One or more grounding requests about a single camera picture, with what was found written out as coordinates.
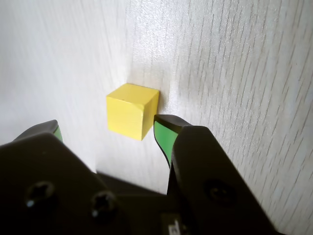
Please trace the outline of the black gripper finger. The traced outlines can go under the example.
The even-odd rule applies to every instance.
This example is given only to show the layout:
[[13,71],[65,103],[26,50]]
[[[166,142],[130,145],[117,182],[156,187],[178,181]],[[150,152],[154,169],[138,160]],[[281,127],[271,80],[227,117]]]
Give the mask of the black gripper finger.
[[196,233],[276,234],[249,187],[207,127],[192,125],[175,115],[155,115],[154,136],[175,174]]
[[51,132],[0,148],[3,235],[120,235],[122,217],[101,179]]

